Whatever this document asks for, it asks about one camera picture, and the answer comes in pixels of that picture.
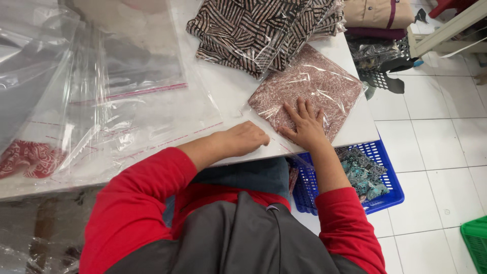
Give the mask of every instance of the hand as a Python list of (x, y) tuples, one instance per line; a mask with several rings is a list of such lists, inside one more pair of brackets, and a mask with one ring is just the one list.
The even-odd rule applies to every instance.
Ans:
[(288, 103), (284, 103), (284, 108), (291, 116), (291, 119), (296, 124), (296, 131), (294, 132), (286, 126), (280, 126), (279, 132), (293, 140), (296, 144), (302, 146), (307, 151), (319, 149), (321, 147), (331, 145), (326, 138), (323, 129), (324, 110), (320, 109), (318, 117), (315, 117), (313, 105), (309, 100), (306, 104), (303, 98), (298, 97), (299, 114)]
[(269, 136), (251, 121), (236, 125), (226, 131), (196, 139), (178, 146), (193, 161), (199, 172), (220, 160), (244, 156), (261, 145), (269, 144)]
[(226, 131), (215, 132), (212, 136), (217, 144), (220, 144), (225, 158), (244, 156), (257, 150), (261, 145), (267, 146), (270, 142), (269, 135), (251, 121), (238, 124)]

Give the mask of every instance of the blue fabric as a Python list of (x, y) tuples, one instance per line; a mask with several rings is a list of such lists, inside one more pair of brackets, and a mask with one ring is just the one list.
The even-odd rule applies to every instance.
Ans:
[[(223, 185), (281, 195), (291, 202), (289, 169), (284, 157), (269, 158), (202, 170), (191, 183)], [(166, 199), (163, 214), (170, 227), (174, 215), (174, 196)]]

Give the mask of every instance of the person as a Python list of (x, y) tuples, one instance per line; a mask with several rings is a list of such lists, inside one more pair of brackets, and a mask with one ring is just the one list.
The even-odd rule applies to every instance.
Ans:
[[(318, 236), (290, 213), (288, 169), (275, 158), (205, 169), (269, 144), (252, 122), (166, 148), (99, 192), (85, 229), (80, 274), (385, 274), (381, 247), (309, 101), (284, 108), (279, 131), (311, 154)], [(162, 218), (175, 195), (172, 227)]]

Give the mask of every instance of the white tile floor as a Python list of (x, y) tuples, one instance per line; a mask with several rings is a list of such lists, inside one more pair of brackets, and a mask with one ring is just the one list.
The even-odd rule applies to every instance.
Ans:
[[(432, 9), (412, 0), (414, 14)], [(451, 17), (412, 26), (428, 34)], [(474, 274), (460, 225), (487, 214), (487, 71), (472, 55), (430, 52), (423, 65), (398, 72), (405, 93), (377, 89), (368, 101), (405, 201), (367, 216), (389, 274)]]

